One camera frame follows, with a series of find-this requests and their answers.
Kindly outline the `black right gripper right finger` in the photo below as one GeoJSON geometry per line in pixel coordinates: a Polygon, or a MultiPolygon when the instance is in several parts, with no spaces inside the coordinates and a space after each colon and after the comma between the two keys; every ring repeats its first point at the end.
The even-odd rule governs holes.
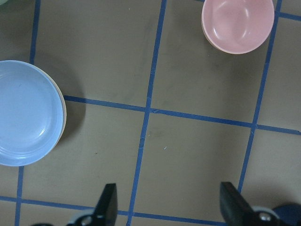
{"type": "Polygon", "coordinates": [[[228,226],[250,226],[254,211],[231,182],[220,183],[220,212],[228,226]]]}

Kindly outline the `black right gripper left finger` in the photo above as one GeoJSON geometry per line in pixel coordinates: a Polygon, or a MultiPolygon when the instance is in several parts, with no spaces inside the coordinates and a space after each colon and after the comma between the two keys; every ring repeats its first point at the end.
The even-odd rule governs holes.
{"type": "Polygon", "coordinates": [[[114,226],[117,219],[117,185],[106,184],[93,213],[95,226],[114,226]]]}

